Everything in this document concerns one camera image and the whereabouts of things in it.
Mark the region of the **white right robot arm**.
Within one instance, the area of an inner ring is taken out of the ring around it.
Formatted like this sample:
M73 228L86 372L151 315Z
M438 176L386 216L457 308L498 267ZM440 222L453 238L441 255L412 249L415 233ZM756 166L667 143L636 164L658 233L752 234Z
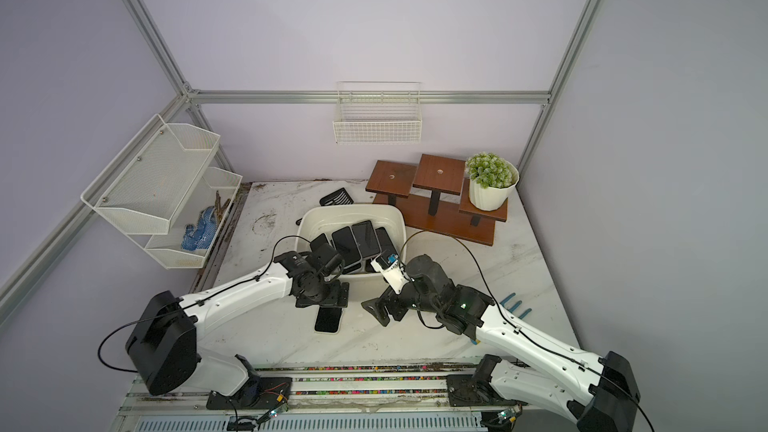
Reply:
M476 393L484 399L522 401L558 414L581 431L630 431L640 392L630 362L573 347L525 323L473 287L455 284L422 254L402 263L380 255L373 269L388 284L362 306L388 325L414 310L430 312L442 327L493 348L477 366Z

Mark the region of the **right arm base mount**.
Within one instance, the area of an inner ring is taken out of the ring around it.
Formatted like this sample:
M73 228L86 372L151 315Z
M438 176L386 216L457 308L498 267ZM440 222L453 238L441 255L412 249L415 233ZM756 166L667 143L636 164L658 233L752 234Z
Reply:
M526 405L514 399L505 399L495 392L490 383L476 379L473 374L450 374L446 377L448 402L451 407L511 407Z

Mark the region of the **light blue case phone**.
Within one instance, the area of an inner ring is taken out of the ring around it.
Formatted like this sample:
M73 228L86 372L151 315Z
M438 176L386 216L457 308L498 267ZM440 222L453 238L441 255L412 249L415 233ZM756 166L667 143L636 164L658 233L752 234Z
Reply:
M362 259L373 258L381 253L381 246L371 220L353 224L351 231Z

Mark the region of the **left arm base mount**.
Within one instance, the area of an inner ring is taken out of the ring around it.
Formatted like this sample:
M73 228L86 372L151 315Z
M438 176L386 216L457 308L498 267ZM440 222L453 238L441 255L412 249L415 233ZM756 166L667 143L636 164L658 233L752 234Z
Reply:
M219 381L211 387L207 410L272 410L288 401L293 379L241 371L236 379Z

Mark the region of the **pink case phone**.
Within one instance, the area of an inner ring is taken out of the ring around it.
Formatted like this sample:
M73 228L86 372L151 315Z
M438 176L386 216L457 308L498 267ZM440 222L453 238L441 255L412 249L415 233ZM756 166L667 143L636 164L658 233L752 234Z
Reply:
M346 274L355 272L361 267L361 254L350 226L334 231L331 238L337 252L344 262L343 272Z

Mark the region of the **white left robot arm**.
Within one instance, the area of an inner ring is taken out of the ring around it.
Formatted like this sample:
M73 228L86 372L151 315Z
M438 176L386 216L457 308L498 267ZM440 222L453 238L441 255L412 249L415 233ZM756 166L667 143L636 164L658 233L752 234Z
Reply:
M126 342L126 352L148 392L160 396L181 387L238 394L256 380L247 360L204 348L200 342L227 322L273 301L293 296L297 306L328 303L341 283L343 259L322 245L315 252L288 251L244 277L199 293L165 291L145 308Z

